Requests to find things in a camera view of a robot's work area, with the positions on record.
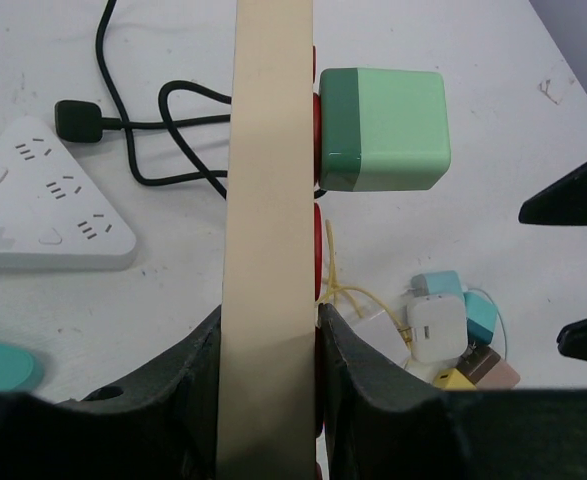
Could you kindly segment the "teal triangular power socket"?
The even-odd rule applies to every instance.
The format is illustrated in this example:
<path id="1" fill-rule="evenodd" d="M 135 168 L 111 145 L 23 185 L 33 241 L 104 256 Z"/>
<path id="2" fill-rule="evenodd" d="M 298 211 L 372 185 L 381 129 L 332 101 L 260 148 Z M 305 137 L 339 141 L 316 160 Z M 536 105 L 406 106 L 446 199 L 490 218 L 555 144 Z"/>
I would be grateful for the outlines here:
<path id="1" fill-rule="evenodd" d="M 0 393 L 32 391 L 43 377 L 41 363 L 29 351 L 0 343 Z"/>

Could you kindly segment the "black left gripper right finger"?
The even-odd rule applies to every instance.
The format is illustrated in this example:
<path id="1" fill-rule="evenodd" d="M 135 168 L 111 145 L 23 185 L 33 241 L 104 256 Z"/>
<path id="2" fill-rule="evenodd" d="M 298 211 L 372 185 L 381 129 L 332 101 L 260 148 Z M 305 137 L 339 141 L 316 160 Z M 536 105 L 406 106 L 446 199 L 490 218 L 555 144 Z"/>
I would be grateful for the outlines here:
<path id="1" fill-rule="evenodd" d="M 587 479 L 587 389 L 444 391 L 318 312 L 332 479 Z"/>

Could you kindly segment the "white charger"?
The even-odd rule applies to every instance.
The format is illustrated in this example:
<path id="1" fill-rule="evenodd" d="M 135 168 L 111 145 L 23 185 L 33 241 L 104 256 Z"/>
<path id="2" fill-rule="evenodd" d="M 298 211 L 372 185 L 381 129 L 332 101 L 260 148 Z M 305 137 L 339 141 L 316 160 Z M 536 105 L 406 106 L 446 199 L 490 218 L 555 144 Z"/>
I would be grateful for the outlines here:
<path id="1" fill-rule="evenodd" d="M 349 325 L 360 339 L 389 361 L 402 369 L 407 367 L 411 356 L 407 343 L 396 323 L 384 310 L 353 319 Z"/>
<path id="2" fill-rule="evenodd" d="M 468 333 L 464 301 L 452 294 L 412 298 L 406 307 L 412 337 L 411 352 L 421 363 L 459 358 L 467 349 Z"/>

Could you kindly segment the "beige power strip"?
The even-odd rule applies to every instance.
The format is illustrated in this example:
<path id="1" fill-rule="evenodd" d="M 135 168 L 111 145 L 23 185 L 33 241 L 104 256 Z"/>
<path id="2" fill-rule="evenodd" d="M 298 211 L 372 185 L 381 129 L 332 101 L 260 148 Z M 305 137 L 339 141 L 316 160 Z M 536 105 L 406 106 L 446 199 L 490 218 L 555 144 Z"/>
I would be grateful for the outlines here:
<path id="1" fill-rule="evenodd" d="M 313 5 L 237 5 L 216 475 L 312 479 Z"/>

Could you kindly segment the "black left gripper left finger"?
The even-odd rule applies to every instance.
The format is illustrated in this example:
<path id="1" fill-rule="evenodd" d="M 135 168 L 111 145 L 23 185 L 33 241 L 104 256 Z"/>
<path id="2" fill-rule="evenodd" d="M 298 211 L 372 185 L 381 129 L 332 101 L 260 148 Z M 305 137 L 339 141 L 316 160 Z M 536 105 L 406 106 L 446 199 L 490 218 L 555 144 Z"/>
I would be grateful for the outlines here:
<path id="1" fill-rule="evenodd" d="M 0 393 L 0 479 L 212 479 L 221 310 L 82 400 Z"/>

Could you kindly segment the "white triangular power socket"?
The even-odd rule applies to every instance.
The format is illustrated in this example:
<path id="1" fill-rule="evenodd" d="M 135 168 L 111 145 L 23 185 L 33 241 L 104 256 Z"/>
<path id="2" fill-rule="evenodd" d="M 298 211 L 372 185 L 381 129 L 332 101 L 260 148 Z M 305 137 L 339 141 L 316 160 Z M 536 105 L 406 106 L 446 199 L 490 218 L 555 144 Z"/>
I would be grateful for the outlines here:
<path id="1" fill-rule="evenodd" d="M 137 238 L 52 130 L 21 117 L 0 136 L 0 269 L 122 270 Z"/>

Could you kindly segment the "pink charger plug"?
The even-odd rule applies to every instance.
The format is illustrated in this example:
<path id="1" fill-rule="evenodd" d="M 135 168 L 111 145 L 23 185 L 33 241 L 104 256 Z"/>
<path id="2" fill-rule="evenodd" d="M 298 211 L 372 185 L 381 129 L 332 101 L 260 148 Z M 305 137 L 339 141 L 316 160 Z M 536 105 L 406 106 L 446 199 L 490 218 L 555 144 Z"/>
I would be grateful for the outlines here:
<path id="1" fill-rule="evenodd" d="M 480 390 L 509 390 L 520 382 L 520 375 L 496 351 L 485 345 L 464 355 L 456 368 Z"/>

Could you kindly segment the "green charger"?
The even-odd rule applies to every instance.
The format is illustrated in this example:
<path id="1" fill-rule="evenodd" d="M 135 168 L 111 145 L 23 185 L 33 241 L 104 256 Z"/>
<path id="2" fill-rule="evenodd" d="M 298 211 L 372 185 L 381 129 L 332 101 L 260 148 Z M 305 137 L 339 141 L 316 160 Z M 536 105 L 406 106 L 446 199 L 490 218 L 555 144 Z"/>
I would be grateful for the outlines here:
<path id="1" fill-rule="evenodd" d="M 326 69 L 315 114 L 322 190 L 429 190 L 450 167 L 445 86 L 437 72 Z"/>

